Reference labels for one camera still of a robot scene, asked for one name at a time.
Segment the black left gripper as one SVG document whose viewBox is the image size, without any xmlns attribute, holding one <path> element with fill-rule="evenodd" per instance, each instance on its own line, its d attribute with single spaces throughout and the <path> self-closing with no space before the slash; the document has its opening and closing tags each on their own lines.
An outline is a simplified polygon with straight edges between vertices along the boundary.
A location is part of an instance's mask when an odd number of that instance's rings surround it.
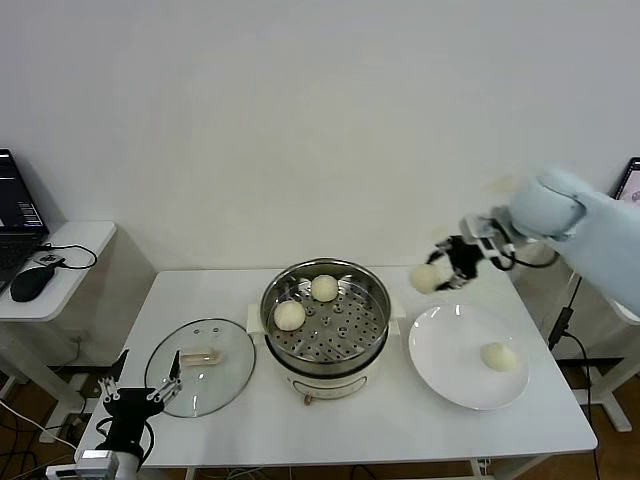
<svg viewBox="0 0 640 480">
<path fill-rule="evenodd" d="M 111 417 L 103 447 L 107 450 L 140 450 L 140 441 L 147 420 L 164 410 L 182 390 L 180 351 L 177 350 L 168 379 L 152 388 L 120 388 L 118 381 L 129 350 L 121 352 L 109 371 L 99 379 L 103 406 Z"/>
</svg>

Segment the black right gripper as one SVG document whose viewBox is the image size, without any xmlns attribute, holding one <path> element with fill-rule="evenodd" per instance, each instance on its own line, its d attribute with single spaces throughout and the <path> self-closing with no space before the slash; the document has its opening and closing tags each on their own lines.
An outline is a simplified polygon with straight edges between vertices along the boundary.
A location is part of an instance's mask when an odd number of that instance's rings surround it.
<svg viewBox="0 0 640 480">
<path fill-rule="evenodd" d="M 461 236 L 449 236 L 435 244 L 425 264 L 434 264 L 446 257 L 455 272 L 449 279 L 439 283 L 436 291 L 459 290 L 476 279 L 477 265 L 484 259 L 480 248 L 467 244 Z"/>
</svg>

